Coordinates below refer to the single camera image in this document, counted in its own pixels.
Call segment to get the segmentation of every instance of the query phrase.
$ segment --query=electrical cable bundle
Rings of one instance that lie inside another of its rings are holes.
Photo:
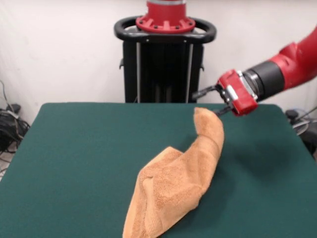
[[[15,143],[17,148],[30,126],[17,115],[20,111],[20,106],[8,103],[4,83],[1,80],[0,83],[2,84],[4,100],[7,104],[6,109],[0,109],[0,152],[15,153],[15,151],[9,151],[9,147]]]

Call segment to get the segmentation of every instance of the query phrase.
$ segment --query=towel fold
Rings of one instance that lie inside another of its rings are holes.
[[[224,131],[211,111],[195,108],[197,139],[182,153],[168,147],[138,174],[123,238],[157,238],[194,210],[210,186]]]

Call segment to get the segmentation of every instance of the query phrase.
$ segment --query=black metal frame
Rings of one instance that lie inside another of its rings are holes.
[[[120,67],[124,66],[125,101],[195,103],[191,95],[199,86],[203,44],[215,39],[216,28],[193,18],[196,28],[204,33],[195,30],[183,34],[149,33],[136,27],[137,18],[122,19],[114,26],[115,35],[124,41]]]

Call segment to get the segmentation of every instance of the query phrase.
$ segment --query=white wall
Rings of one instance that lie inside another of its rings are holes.
[[[145,0],[0,0],[0,78],[29,122],[46,102],[124,102],[122,42],[113,25],[145,12]],[[313,30],[316,0],[188,0],[188,15],[218,28],[206,45],[203,88],[247,69]],[[267,102],[310,109],[317,80]],[[208,95],[201,102],[220,102]]]

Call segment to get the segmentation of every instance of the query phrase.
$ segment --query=red cylinder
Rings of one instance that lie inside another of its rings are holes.
[[[147,32],[175,34],[190,32],[195,21],[186,16],[185,0],[148,0],[148,13],[136,20]]]

